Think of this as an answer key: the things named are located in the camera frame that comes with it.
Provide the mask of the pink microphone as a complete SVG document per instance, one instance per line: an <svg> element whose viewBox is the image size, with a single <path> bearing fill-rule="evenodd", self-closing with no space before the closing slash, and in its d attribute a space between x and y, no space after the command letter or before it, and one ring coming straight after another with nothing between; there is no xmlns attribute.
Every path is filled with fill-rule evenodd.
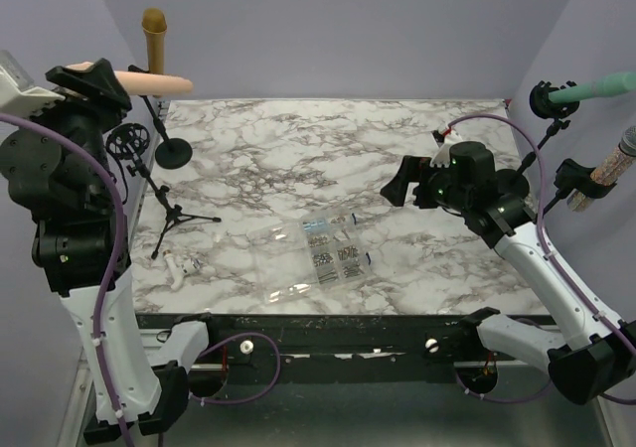
<svg viewBox="0 0 636 447"><path fill-rule="evenodd" d="M121 86L129 95L167 96L189 93L194 84L177 75L148 74L128 71L114 71Z"/></svg>

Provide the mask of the black round-base mic stand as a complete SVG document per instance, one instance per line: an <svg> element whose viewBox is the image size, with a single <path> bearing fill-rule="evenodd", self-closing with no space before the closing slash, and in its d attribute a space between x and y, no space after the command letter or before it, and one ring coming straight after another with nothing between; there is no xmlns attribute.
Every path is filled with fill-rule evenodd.
<svg viewBox="0 0 636 447"><path fill-rule="evenodd" d="M158 85L160 89L168 94L188 92L193 87L189 80L180 76L152 74L136 65L129 65L128 70L134 74L151 76L153 79L151 89ZM162 139L162 142L155 149L155 162L161 168L168 170L185 166L193 155L191 144L182 138L170 137L163 120L159 116L159 112L153 108L149 96L141 94L140 98L144 101L152 118L154 128Z"/></svg>

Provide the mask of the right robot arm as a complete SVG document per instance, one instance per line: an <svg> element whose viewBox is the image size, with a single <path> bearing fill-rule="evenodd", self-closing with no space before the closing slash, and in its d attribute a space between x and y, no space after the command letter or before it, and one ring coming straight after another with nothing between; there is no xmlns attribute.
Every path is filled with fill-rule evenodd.
<svg viewBox="0 0 636 447"><path fill-rule="evenodd" d="M395 207L413 193L420 209L450 209L470 231L510 263L548 309L558 327L551 333L496 309L461 321L457 347L477 360L499 352L546 373L570 402L584 405L635 373L635 325L595 299L580 277L551 247L526 202L499 188L493 153L480 142L460 142L449 161L403 157L397 174L380 190Z"/></svg>

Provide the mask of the black tripod mic stand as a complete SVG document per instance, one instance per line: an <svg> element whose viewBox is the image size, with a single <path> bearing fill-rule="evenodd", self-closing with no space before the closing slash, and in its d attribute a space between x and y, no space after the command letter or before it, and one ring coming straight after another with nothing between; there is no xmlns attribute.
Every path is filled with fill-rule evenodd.
<svg viewBox="0 0 636 447"><path fill-rule="evenodd" d="M159 255L165 235L170 229L192 221L205 221L218 224L222 219L218 217L187 214L183 212L182 206L169 203L168 193L170 192L170 188L167 185L158 186L152 179L149 167L142 160L142 154L149 145L149 130L138 123L121 124L113 129L106 139L106 152L117 162L131 162L131 166L127 167L129 174L131 176L140 176L145 180L152 189L156 201L165 212L164 226L150 255L150 258L155 260Z"/></svg>

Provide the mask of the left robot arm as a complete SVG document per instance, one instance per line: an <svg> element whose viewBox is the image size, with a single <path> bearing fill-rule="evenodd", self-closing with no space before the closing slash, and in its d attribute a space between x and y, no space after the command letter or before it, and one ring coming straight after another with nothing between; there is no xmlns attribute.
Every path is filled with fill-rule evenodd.
<svg viewBox="0 0 636 447"><path fill-rule="evenodd" d="M219 336L202 320L176 324L154 355L143 346L132 300L128 226L104 135L131 101L111 64L55 67L42 88L1 56L1 118L15 126L1 146L11 200L36 226L32 257L79 331L96 397L84 431L96 445L168 431L185 412L188 374L212 361Z"/></svg>

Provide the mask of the gold microphone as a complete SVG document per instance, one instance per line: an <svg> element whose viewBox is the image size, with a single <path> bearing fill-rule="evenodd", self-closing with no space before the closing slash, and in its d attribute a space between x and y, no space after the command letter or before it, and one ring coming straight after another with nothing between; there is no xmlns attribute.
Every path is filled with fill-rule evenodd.
<svg viewBox="0 0 636 447"><path fill-rule="evenodd" d="M165 65L165 35L167 21L164 13L154 7L144 10L141 21L146 39L148 69L151 73L162 75Z"/></svg>

